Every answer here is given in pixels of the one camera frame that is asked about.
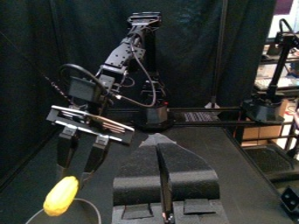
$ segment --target black table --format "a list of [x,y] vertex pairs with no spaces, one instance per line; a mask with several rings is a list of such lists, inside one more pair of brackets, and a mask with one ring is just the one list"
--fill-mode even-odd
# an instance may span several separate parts
[[[148,138],[148,134],[150,133],[136,131],[129,146],[110,143],[106,160],[78,192],[77,198],[89,200],[96,205],[104,224],[110,223],[112,185],[117,168]],[[280,206],[276,189],[224,129],[173,127],[161,134],[202,157],[217,173],[220,201],[230,224],[292,223]],[[80,175],[82,171],[93,141],[93,136],[82,135],[69,168],[73,175]],[[42,208],[44,196],[56,183],[56,143],[57,136],[46,143],[1,192],[1,224],[24,223]]]

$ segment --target black curtain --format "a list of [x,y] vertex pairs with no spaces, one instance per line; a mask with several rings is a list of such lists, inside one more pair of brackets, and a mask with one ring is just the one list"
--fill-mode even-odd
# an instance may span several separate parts
[[[220,106],[238,106],[249,97],[274,4],[274,0],[228,1]],[[45,121],[50,105],[66,105],[50,85],[54,81],[61,87],[58,65],[73,63],[94,73],[126,35],[126,18],[133,12],[162,13],[156,31],[156,66],[169,107],[202,107],[210,101],[220,0],[32,0],[2,1],[0,7],[0,177],[52,133]],[[144,75],[133,77],[141,80]],[[125,94],[137,95],[138,91],[136,87]]]

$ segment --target yellow object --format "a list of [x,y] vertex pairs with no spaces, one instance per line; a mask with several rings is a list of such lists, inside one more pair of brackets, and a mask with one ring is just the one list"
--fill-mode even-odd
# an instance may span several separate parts
[[65,177],[56,184],[42,202],[42,210],[49,216],[58,216],[68,210],[77,190],[78,181],[73,176]]

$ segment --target black fabric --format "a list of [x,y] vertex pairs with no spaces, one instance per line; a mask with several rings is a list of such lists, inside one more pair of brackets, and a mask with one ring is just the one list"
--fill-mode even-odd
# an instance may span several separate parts
[[[236,106],[249,96],[274,2],[228,1],[220,106]],[[44,121],[50,105],[65,103],[41,73],[57,81],[57,67],[65,62],[94,73],[126,35],[126,18],[133,12],[162,13],[156,66],[169,106],[201,107],[210,101],[220,0],[2,1],[0,7],[0,177],[52,132]],[[133,78],[138,83],[144,75]],[[137,87],[125,94],[138,95]],[[126,103],[118,106],[130,107]]]

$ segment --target black backdrop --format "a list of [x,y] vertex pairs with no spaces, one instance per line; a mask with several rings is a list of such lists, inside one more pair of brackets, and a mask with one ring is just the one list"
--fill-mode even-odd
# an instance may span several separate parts
[[[237,106],[249,97],[274,3],[228,1],[220,106]],[[50,105],[66,105],[42,76],[57,82],[57,67],[65,62],[94,73],[126,35],[133,12],[162,13],[156,66],[169,106],[202,107],[210,101],[220,0],[1,1],[0,8],[0,178],[14,171],[52,133],[45,121]]]

